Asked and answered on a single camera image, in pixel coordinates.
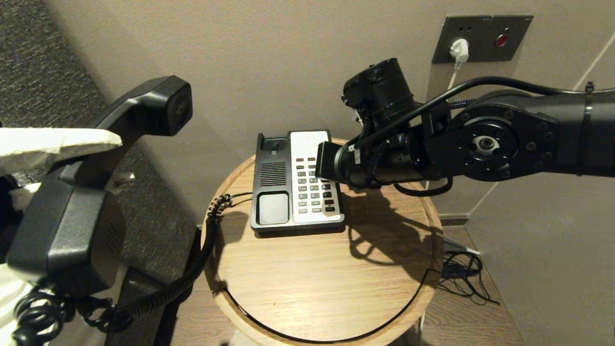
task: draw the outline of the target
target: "white plug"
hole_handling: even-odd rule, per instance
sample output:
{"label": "white plug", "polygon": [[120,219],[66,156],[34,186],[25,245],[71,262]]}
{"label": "white plug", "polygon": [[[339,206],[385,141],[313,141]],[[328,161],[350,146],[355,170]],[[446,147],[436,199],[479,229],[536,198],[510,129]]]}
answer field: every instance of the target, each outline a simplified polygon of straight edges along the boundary
{"label": "white plug", "polygon": [[453,76],[451,77],[451,82],[448,84],[448,89],[451,89],[455,84],[455,78],[457,78],[457,71],[461,68],[464,62],[470,57],[469,53],[470,44],[463,38],[458,39],[453,42],[451,46],[450,54],[453,58],[455,58],[455,67]]}

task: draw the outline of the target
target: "tangled black cable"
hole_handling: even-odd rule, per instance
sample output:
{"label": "tangled black cable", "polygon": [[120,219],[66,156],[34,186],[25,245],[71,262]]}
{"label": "tangled black cable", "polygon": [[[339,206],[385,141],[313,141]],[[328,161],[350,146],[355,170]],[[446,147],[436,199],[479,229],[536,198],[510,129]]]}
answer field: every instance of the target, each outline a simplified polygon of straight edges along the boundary
{"label": "tangled black cable", "polygon": [[376,170],[378,169],[378,163],[380,162],[380,159],[388,150],[389,144],[386,141],[378,145],[378,148],[376,149],[374,155],[371,156],[370,165],[367,169],[367,178],[360,184],[355,184],[351,180],[352,166],[354,165],[354,162],[348,162],[348,165],[346,167],[346,176],[344,177],[346,180],[346,185],[348,185],[348,187],[355,191],[369,187],[374,181],[374,177],[376,175]]}
{"label": "tangled black cable", "polygon": [[13,339],[20,346],[43,345],[56,338],[64,322],[75,316],[75,304],[68,296],[59,296],[35,286],[15,306],[17,329]]}
{"label": "tangled black cable", "polygon": [[[477,296],[484,301],[476,302],[473,300],[476,304],[479,305],[485,305],[487,302],[500,305],[499,302],[491,299],[491,295],[483,284],[483,261],[478,255],[464,251],[447,251],[446,253],[449,254],[449,257],[445,259],[444,263],[442,264],[442,278],[438,284],[438,288],[461,297]],[[464,263],[461,260],[458,260],[458,257],[467,257],[468,263]],[[470,282],[469,278],[471,276],[478,276],[478,286],[480,288],[480,292]],[[457,282],[457,280],[459,279],[461,279],[466,284],[469,291],[467,291]],[[457,289],[457,292],[445,286],[444,284],[446,282],[453,283],[455,289]]]}
{"label": "tangled black cable", "polygon": [[[200,254],[182,277],[165,288],[139,298],[131,304],[118,307],[110,298],[73,299],[50,290],[45,292],[42,288],[36,287],[20,299],[15,306],[14,316],[17,319],[18,328],[13,333],[13,339],[19,346],[43,345],[59,335],[64,322],[69,322],[74,318],[75,310],[81,314],[89,326],[101,332],[121,332],[134,321],[167,305],[191,287],[203,271],[212,253],[216,227],[224,209],[232,206],[233,198],[249,194],[251,192],[236,195],[225,194],[213,200],[205,221],[205,244]],[[102,314],[98,318],[92,318],[94,312],[99,309],[103,310]]]}

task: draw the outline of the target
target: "robotic arm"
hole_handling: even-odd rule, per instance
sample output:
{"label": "robotic arm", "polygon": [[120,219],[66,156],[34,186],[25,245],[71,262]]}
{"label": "robotic arm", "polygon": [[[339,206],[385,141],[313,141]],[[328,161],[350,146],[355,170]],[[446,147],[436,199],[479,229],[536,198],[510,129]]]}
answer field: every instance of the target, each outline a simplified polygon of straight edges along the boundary
{"label": "robotic arm", "polygon": [[[485,84],[540,95],[508,89],[446,101]],[[576,92],[483,77],[420,104],[392,58],[346,82],[342,100],[363,129],[343,147],[321,143],[317,175],[355,190],[394,184],[408,195],[433,196],[448,191],[456,175],[489,182],[538,172],[615,177],[615,89],[595,91],[591,82]],[[410,126],[419,116],[422,123]],[[435,190],[398,185],[442,178],[447,184]]]}

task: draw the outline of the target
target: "red button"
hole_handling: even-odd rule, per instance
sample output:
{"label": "red button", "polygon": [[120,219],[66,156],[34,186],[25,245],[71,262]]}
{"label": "red button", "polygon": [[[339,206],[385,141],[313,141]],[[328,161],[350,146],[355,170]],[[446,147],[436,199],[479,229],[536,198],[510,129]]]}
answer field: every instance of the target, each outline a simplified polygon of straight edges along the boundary
{"label": "red button", "polygon": [[506,35],[500,35],[496,38],[496,47],[502,47],[508,41],[508,37]]}

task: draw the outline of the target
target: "black handset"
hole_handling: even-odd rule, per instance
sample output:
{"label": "black handset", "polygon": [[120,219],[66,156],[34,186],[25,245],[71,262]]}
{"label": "black handset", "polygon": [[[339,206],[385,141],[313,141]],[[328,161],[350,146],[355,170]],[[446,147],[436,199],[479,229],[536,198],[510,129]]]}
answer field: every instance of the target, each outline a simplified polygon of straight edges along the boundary
{"label": "black handset", "polygon": [[90,127],[118,134],[122,146],[54,165],[25,211],[9,267],[75,298],[110,288],[126,226],[115,197],[103,189],[141,136],[173,136],[191,118],[190,84],[175,76],[147,81],[105,108]]}

